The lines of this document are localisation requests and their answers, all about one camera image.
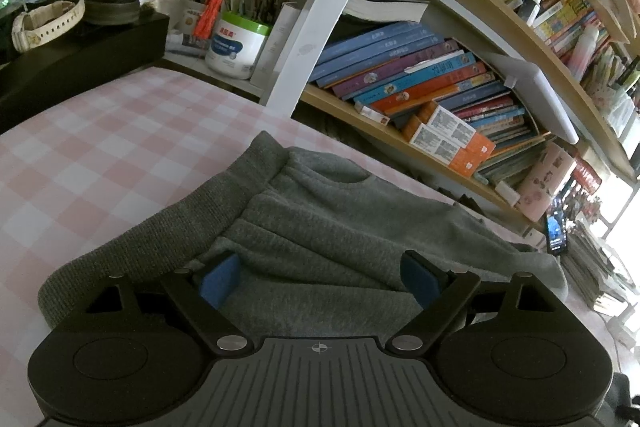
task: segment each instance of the green rim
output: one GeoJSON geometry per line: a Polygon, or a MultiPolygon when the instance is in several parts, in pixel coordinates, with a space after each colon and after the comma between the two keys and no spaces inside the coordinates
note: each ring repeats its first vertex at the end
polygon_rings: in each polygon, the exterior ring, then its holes
{"type": "Polygon", "coordinates": [[[271,33],[271,26],[245,19],[244,17],[236,15],[233,12],[224,12],[222,14],[222,20],[228,22],[229,24],[240,26],[243,30],[249,30],[253,33],[257,33],[258,35],[264,35],[265,37],[269,35],[269,33],[271,33]]]}

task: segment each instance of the red tassel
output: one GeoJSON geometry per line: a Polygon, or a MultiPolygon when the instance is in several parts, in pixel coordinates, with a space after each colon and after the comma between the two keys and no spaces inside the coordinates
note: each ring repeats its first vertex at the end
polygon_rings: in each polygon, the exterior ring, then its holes
{"type": "Polygon", "coordinates": [[[207,0],[207,8],[204,10],[195,29],[193,36],[199,39],[208,39],[213,31],[213,25],[216,23],[218,13],[220,13],[222,0],[207,0]]]}

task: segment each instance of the pink and white gingham tablecloth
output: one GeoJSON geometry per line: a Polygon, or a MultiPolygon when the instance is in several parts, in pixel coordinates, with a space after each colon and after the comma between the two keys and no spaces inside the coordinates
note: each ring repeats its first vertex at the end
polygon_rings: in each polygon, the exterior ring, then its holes
{"type": "Polygon", "coordinates": [[[174,71],[131,74],[46,110],[0,136],[0,426],[42,419],[26,364],[49,332],[36,295],[50,273],[185,197],[262,130],[451,203],[309,127],[174,71]]]}

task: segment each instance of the pen holder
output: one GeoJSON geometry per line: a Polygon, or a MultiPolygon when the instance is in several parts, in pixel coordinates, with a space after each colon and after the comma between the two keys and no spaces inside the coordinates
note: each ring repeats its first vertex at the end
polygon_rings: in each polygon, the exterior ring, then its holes
{"type": "Polygon", "coordinates": [[[238,80],[251,78],[271,26],[232,12],[218,17],[205,61],[218,73],[238,80]]]}

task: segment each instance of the orange box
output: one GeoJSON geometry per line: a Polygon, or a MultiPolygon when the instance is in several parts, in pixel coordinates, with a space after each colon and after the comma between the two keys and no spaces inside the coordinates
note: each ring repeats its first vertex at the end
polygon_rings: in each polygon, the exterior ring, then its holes
{"type": "MultiPolygon", "coordinates": [[[[412,116],[409,124],[412,124],[412,128],[415,128],[414,134],[408,140],[409,143],[432,158],[444,163],[452,171],[468,178],[476,172],[476,169],[482,163],[479,155],[473,154],[440,136],[432,128],[420,122],[415,115],[412,116]]],[[[409,124],[403,130],[405,137],[407,135],[404,131],[406,130],[408,133],[409,124]]]]}
{"type": "Polygon", "coordinates": [[[489,158],[495,149],[495,143],[436,102],[424,104],[417,118],[436,134],[477,155],[481,162],[489,158]]]}

